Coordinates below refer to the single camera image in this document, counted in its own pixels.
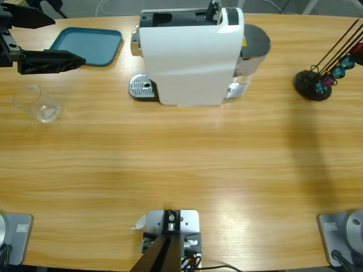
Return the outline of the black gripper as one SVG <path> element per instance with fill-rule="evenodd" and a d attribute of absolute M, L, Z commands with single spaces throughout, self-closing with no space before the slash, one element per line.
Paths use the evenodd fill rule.
<path fill-rule="evenodd" d="M 86 60 L 67 50 L 23 50 L 13 38 L 10 29 L 41 28 L 56 22 L 33 7 L 1 3 L 1 67 L 18 65 L 18 72 L 28 74 L 54 74 L 75 70 Z"/>

